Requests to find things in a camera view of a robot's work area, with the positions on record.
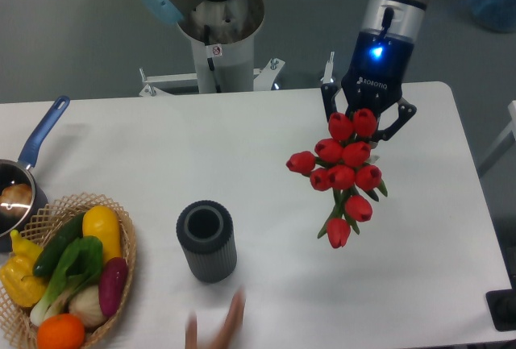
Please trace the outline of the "blurred human hand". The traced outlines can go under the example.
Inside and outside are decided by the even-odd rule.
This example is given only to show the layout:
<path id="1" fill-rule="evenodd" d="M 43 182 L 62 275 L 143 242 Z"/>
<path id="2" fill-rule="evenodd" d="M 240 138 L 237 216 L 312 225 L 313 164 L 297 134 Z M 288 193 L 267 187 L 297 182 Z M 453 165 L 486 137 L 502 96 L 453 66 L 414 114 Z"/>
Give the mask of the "blurred human hand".
<path id="1" fill-rule="evenodd" d="M 223 324 L 214 337 L 205 343 L 198 341 L 198 319 L 196 314 L 191 314 L 185 326 L 185 349 L 210 348 L 226 349 L 229 348 L 235 336 L 239 333 L 243 325 L 245 311 L 245 292 L 239 289 L 233 295 L 227 316 Z"/>

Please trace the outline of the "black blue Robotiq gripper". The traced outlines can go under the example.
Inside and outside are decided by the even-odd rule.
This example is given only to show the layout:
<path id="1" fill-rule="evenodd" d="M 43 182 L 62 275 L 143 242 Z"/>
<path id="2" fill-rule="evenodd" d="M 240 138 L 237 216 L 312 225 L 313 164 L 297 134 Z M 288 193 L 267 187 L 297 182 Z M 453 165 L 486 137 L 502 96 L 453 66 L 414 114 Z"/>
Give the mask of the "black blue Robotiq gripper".
<path id="1" fill-rule="evenodd" d="M 396 135 L 416 112 L 417 107 L 402 98 L 402 81 L 410 61 L 414 45 L 411 42 L 362 31 L 348 71 L 341 81 L 347 100 L 347 114 L 368 109 L 376 117 L 397 102 L 397 119 L 385 129 L 377 130 L 372 141 L 388 141 Z M 321 95 L 326 119 L 338 111 L 335 98 L 339 86 L 323 83 Z"/>

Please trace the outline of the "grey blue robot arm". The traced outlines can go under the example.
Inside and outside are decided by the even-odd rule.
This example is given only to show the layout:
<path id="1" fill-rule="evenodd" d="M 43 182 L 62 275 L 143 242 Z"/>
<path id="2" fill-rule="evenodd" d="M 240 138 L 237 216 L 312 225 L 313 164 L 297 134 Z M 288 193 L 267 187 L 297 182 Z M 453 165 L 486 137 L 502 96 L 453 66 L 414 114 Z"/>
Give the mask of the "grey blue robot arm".
<path id="1" fill-rule="evenodd" d="M 201 93 L 255 89 L 254 38 L 264 21 L 262 0 L 140 0 L 161 22 L 177 25 L 190 40 Z M 391 139 L 416 113 L 402 96 L 402 79 L 429 0 L 368 0 L 347 73 L 322 81 L 327 113 L 343 91 L 346 113 L 367 108 L 376 117 L 396 106 L 397 119 L 376 129 L 374 142 Z"/>

